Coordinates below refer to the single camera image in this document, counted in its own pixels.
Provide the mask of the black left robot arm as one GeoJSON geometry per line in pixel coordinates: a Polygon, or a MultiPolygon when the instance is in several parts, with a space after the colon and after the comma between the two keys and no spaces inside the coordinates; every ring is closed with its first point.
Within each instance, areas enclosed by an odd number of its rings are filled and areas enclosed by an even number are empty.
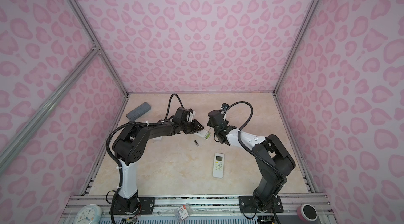
{"type": "Polygon", "coordinates": [[[117,164],[119,184],[110,202],[109,214],[137,215],[142,212],[138,196],[137,165],[149,140],[177,134],[198,133],[204,126],[194,119],[192,109],[178,108],[170,118],[155,123],[129,122],[113,130],[107,138],[106,152],[117,164]]]}

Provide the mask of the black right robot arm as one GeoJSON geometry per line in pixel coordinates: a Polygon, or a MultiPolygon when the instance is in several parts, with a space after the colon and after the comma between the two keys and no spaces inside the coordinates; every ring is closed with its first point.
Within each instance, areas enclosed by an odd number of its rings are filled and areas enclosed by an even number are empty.
{"type": "Polygon", "coordinates": [[[287,182],[287,176],[296,168],[296,163],[278,136],[256,136],[229,125],[226,112],[213,110],[208,113],[207,125],[221,144],[239,147],[252,155],[262,176],[254,190],[253,203],[260,212],[272,210],[275,198],[287,182]]]}

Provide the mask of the grey rectangular sponge block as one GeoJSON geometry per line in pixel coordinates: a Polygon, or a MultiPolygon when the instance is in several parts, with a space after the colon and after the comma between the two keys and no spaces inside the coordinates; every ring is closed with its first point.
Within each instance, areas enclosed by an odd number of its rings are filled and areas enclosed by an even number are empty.
{"type": "Polygon", "coordinates": [[[151,110],[151,106],[149,103],[144,102],[136,108],[132,109],[129,113],[126,114],[126,117],[129,121],[135,121],[138,118],[145,115],[147,112],[151,110]]]}

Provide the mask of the small clear parts box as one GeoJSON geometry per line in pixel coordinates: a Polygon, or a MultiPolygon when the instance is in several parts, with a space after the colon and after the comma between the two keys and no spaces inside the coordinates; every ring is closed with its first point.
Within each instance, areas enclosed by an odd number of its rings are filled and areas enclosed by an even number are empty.
{"type": "Polygon", "coordinates": [[[191,208],[189,204],[184,204],[175,210],[175,216],[178,222],[181,222],[191,216],[191,208]]]}

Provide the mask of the pink tape roll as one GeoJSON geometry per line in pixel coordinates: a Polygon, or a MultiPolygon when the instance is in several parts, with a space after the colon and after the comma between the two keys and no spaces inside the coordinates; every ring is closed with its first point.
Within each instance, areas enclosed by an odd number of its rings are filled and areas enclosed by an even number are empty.
{"type": "Polygon", "coordinates": [[[317,210],[309,204],[299,206],[297,208],[297,215],[304,222],[314,222],[318,219],[317,210]]]}

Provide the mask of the white analog clock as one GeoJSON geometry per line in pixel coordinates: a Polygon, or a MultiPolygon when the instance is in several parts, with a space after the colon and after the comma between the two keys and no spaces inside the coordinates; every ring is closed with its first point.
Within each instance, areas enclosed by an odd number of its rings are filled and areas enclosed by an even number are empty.
{"type": "Polygon", "coordinates": [[[98,205],[87,205],[76,215],[74,224],[99,224],[102,217],[102,209],[98,205]]]}

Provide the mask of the aluminium front rail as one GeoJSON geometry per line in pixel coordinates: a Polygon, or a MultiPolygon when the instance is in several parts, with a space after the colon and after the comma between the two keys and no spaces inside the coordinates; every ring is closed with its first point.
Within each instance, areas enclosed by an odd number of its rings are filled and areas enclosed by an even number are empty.
{"type": "MultiPolygon", "coordinates": [[[[62,212],[61,224],[73,224],[77,213],[87,205],[98,205],[102,209],[101,224],[177,224],[175,210],[189,204],[191,216],[184,224],[270,224],[273,213],[241,213],[238,197],[241,195],[163,195],[139,196],[155,197],[151,215],[109,214],[111,197],[72,196],[62,212]]],[[[304,223],[297,215],[297,208],[304,204],[312,205],[318,213],[316,224],[334,224],[334,210],[326,195],[320,193],[279,194],[284,212],[277,213],[283,224],[304,223]]]]}

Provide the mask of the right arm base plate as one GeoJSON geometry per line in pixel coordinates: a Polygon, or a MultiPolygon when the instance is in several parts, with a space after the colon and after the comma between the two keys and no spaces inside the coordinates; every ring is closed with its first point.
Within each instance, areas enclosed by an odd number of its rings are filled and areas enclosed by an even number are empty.
{"type": "Polygon", "coordinates": [[[283,213],[284,208],[280,197],[270,197],[269,201],[261,201],[255,196],[239,196],[241,213],[283,213]]]}

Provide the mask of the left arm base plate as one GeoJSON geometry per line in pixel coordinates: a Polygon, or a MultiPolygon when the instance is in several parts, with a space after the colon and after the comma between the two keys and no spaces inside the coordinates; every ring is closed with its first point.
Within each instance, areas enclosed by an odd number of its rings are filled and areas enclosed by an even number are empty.
{"type": "Polygon", "coordinates": [[[126,199],[118,195],[112,209],[113,215],[151,215],[155,205],[155,197],[135,197],[126,199]]]}

